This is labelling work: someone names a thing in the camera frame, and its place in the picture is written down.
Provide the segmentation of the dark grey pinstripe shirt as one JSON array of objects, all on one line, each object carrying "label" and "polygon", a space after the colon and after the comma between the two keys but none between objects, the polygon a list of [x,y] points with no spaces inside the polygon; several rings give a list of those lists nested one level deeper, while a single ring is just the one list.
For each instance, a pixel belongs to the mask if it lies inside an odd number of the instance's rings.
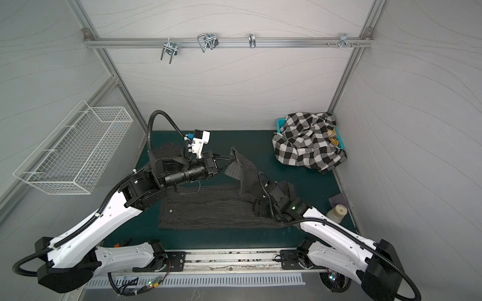
[{"label": "dark grey pinstripe shirt", "polygon": [[232,148],[235,158],[223,173],[233,184],[178,186],[167,192],[159,207],[158,228],[167,230],[281,228],[272,219],[259,170]]}]

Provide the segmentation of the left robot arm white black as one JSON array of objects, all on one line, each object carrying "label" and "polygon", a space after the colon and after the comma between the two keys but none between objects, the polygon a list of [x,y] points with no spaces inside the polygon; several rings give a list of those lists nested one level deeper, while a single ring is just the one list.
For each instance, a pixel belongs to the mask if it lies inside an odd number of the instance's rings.
[{"label": "left robot arm white black", "polygon": [[219,160],[231,165],[234,156],[203,151],[210,133],[196,130],[182,135],[184,144],[153,147],[155,118],[162,115],[177,131],[181,130],[162,110],[148,120],[147,150],[149,162],[117,183],[99,208],[58,237],[43,237],[35,243],[35,253],[17,261],[16,275],[35,277],[38,284],[58,293],[71,292],[103,273],[131,268],[135,272],[154,272],[169,261],[159,242],[139,246],[103,248],[99,243],[124,223],[161,201],[169,188],[179,184],[210,179],[225,170]]}]

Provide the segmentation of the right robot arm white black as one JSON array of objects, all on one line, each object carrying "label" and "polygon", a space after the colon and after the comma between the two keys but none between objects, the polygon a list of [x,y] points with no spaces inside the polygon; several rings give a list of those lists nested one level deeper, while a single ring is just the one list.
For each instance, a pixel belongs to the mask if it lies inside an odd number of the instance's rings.
[{"label": "right robot arm white black", "polygon": [[385,240],[374,242],[335,223],[299,198],[292,199],[278,183],[259,175],[262,199],[271,218],[278,224],[295,226],[317,238],[304,251],[305,266],[324,267],[358,283],[372,300],[407,300],[399,294],[406,282],[413,291],[412,300],[422,295],[405,273],[394,247]]}]

